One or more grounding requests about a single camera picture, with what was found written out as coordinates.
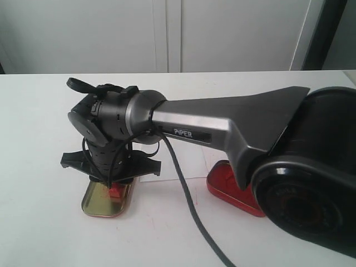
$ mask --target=black cable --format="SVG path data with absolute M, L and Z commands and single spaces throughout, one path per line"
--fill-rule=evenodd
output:
M 148 131 L 138 132 L 138 133 L 136 133 L 134 135 L 131 135 L 129 138 L 127 138 L 126 140 L 124 140 L 120 144 L 120 146 L 118 147 L 116 153 L 114 154 L 114 156 L 112 158 L 112 161 L 111 161 L 111 164 L 110 164 L 109 175 L 107 177 L 107 187 L 108 188 L 111 188 L 112 172 L 113 172 L 113 168 L 115 166 L 115 162 L 116 162 L 116 159 L 117 159 L 118 155 L 122 152 L 123 149 L 125 149 L 125 146 L 127 144 L 129 144 L 133 139 L 138 138 L 139 136 L 147 134 L 147 133 L 148 133 Z
M 98 167 L 94 164 L 94 162 L 91 160 L 91 158 L 88 156 L 86 150 L 85 150 L 85 142 L 87 142 L 87 140 L 85 139 L 85 137 L 83 137 L 83 141 L 82 141 L 82 150 L 83 150 L 83 155 L 85 157 L 85 159 L 89 162 L 90 166 L 98 173 L 99 178 L 102 180 L 102 182 L 105 182 L 104 177 L 102 176 L 100 170 L 98 169 Z
M 176 171 L 177 171 L 177 174 L 178 174 L 178 177 L 179 177 L 179 181 L 180 181 L 180 183 L 181 183 L 181 185 L 183 187 L 185 198 L 187 199 L 187 203 L 188 203 L 188 207 L 189 207 L 189 210 L 190 210 L 190 214 L 193 217 L 193 220 L 194 220 L 196 226 L 198 227 L 199 231 L 201 232 L 201 234 L 205 238 L 206 242 L 213 249 L 213 251 L 215 252 L 216 256 L 218 256 L 219 259 L 227 267 L 236 267 L 236 265 L 233 264 L 229 260 L 229 258 L 224 254 L 224 252 L 219 248 L 219 246 L 216 244 L 214 239 L 210 236 L 210 234 L 208 233 L 208 231 L 205 229 L 204 225 L 202 224 L 202 222 L 201 222 L 201 220 L 200 220 L 200 218 L 199 218 L 199 216 L 198 216 L 198 214 L 197 214 L 197 212 L 195 210 L 194 202 L 193 202 L 193 199 L 191 198 L 188 185 L 187 185 L 187 183 L 186 183 L 186 181 L 184 179 L 184 175 L 182 173 L 182 170 L 180 169 L 177 156 L 174 153 L 174 150 L 173 150 L 173 147 L 172 147 L 171 143 L 169 142 L 167 137 L 164 134 L 162 134 L 161 132 L 157 131 L 155 134 L 157 134 L 158 136 L 160 136 L 163 139 L 163 141 L 165 142 L 165 144 L 166 144 L 166 146 L 167 146 L 167 148 L 168 148 L 168 150 L 169 150 L 169 152 L 171 154 L 174 166 L 176 168 Z

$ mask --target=piper logo label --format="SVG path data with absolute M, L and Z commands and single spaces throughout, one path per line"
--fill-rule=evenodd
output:
M 193 138 L 191 131 L 173 128 L 173 132 L 175 135 L 179 135 L 179 136 L 187 137 L 187 138 Z

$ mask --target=black cylindrical joint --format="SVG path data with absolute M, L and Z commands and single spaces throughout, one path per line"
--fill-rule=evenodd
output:
M 307 96 L 252 187 L 279 227 L 356 258 L 356 90 Z

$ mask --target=gray metal arm segment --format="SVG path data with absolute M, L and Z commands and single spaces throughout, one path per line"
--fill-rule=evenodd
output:
M 252 96 L 166 101 L 152 121 L 170 137 L 225 151 L 244 190 L 249 165 L 273 148 L 308 92 L 294 86 Z

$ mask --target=white cabinet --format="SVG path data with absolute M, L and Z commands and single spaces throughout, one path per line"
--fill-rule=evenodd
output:
M 7 73 L 299 69 L 322 3 L 2 0 L 0 62 Z

